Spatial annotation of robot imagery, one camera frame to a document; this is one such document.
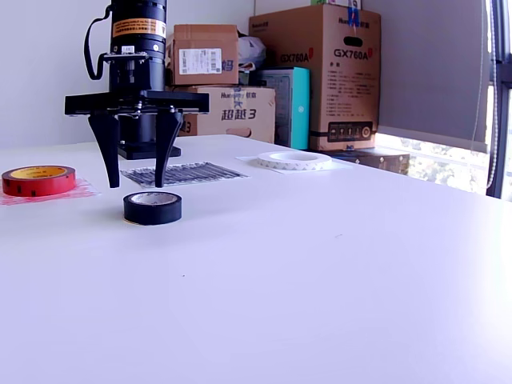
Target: white tape roll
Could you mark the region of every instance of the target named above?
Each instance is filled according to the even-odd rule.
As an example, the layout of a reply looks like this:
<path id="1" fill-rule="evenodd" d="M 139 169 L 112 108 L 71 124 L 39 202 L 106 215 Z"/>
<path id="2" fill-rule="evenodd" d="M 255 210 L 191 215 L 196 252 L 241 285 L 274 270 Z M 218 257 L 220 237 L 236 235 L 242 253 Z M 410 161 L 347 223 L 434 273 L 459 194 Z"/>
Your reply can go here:
<path id="1" fill-rule="evenodd" d="M 267 152 L 258 156 L 258 164 L 275 170 L 324 170 L 332 163 L 325 154 L 312 154 L 300 150 Z"/>

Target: double-sided tape roll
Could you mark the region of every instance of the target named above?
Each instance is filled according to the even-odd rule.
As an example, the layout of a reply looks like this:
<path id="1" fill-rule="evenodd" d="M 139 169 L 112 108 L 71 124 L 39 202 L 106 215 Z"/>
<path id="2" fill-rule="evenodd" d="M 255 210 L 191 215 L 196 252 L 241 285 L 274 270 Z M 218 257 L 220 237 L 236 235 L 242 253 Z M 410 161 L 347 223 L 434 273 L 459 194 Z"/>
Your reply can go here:
<path id="1" fill-rule="evenodd" d="M 267 152 L 258 156 L 260 166 L 275 170 L 324 170 L 331 163 L 332 158 L 326 154 L 313 154 L 300 150 Z"/>
<path id="2" fill-rule="evenodd" d="M 68 166 L 28 166 L 2 175 L 5 194 L 24 198 L 63 194 L 76 187 L 76 174 Z"/>
<path id="3" fill-rule="evenodd" d="M 141 226 L 157 226 L 182 218 L 182 198 L 169 192 L 141 192 L 124 198 L 125 219 Z"/>

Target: brown box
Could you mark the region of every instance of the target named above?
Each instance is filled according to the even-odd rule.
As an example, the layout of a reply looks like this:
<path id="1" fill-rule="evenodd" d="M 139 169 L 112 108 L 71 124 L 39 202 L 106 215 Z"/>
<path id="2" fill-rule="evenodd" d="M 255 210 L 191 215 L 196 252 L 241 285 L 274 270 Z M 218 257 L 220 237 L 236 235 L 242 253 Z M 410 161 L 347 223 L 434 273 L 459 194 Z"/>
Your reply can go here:
<path id="1" fill-rule="evenodd" d="M 374 147 L 378 127 L 381 17 L 361 10 L 350 26 L 348 8 L 306 6 L 250 18 L 250 35 L 275 66 L 311 71 L 310 148 Z"/>
<path id="2" fill-rule="evenodd" d="M 258 87 L 193 86 L 210 94 L 209 114 L 186 114 L 180 136 L 236 134 L 274 143 L 275 90 Z"/>
<path id="3" fill-rule="evenodd" d="M 231 25 L 176 25 L 173 84 L 238 84 L 238 31 Z"/>

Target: barcode sticker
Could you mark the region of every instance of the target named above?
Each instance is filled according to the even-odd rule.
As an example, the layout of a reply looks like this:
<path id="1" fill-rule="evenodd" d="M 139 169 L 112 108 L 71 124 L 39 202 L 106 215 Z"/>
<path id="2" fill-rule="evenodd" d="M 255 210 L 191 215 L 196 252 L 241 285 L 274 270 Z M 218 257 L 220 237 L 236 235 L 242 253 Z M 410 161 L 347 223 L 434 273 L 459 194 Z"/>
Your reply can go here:
<path id="1" fill-rule="evenodd" d="M 121 47 L 121 53 L 122 54 L 134 54 L 135 53 L 135 46 L 122 46 Z"/>
<path id="2" fill-rule="evenodd" d="M 221 74 L 222 50 L 179 50 L 179 74 Z"/>

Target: red tape roll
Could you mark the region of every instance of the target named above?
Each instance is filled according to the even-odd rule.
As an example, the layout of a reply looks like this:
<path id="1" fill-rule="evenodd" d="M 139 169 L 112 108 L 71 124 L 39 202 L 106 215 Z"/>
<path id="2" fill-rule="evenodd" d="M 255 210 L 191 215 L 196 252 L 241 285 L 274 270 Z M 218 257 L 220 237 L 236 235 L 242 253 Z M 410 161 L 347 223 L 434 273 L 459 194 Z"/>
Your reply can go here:
<path id="1" fill-rule="evenodd" d="M 28 166 L 2 175 L 3 191 L 10 196 L 50 196 L 63 194 L 75 186 L 75 170 L 68 166 Z"/>

